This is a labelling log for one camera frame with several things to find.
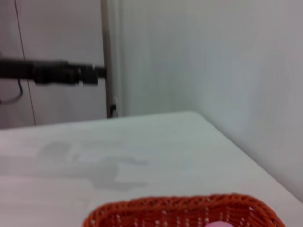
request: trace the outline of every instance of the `white cabinet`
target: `white cabinet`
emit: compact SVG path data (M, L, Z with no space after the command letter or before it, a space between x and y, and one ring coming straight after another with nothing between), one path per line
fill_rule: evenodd
M25 58L104 66L100 0L17 0ZM106 118L105 83L35 85L36 124Z
M14 0L0 0L0 58L23 59L18 20ZM0 105L0 129L33 126L28 83L22 82L22 98L10 105ZM0 99L8 100L18 95L17 80L0 79Z

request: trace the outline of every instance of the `white table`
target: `white table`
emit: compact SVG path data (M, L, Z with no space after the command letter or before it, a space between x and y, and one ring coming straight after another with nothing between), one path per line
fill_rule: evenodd
M196 113L0 131L3 227L79 227L110 201L230 192L302 226L303 204Z

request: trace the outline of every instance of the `pink object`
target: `pink object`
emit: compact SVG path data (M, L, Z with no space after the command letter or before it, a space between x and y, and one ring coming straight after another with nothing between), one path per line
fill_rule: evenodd
M234 226L232 226L231 224L226 223L226 222L217 221L217 222L210 223L205 227L234 227Z

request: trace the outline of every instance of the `wicker basket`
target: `wicker basket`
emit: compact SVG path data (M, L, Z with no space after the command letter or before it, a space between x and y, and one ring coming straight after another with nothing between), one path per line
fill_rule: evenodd
M225 221L235 227L285 227L274 211L250 196L149 197L95 209L84 227L204 227Z

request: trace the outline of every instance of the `basket rim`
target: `basket rim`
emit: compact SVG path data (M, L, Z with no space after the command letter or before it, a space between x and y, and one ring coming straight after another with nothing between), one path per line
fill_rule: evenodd
M237 193L213 194L209 196L150 196L129 201L110 202L94 209L83 223L83 226L90 227L91 220L98 219L101 221L117 212L132 212L142 209L150 211L165 209L187 210L201 207L213 208L218 205L228 206L228 204L249 205L270 226L285 227L277 214L264 202L252 196Z

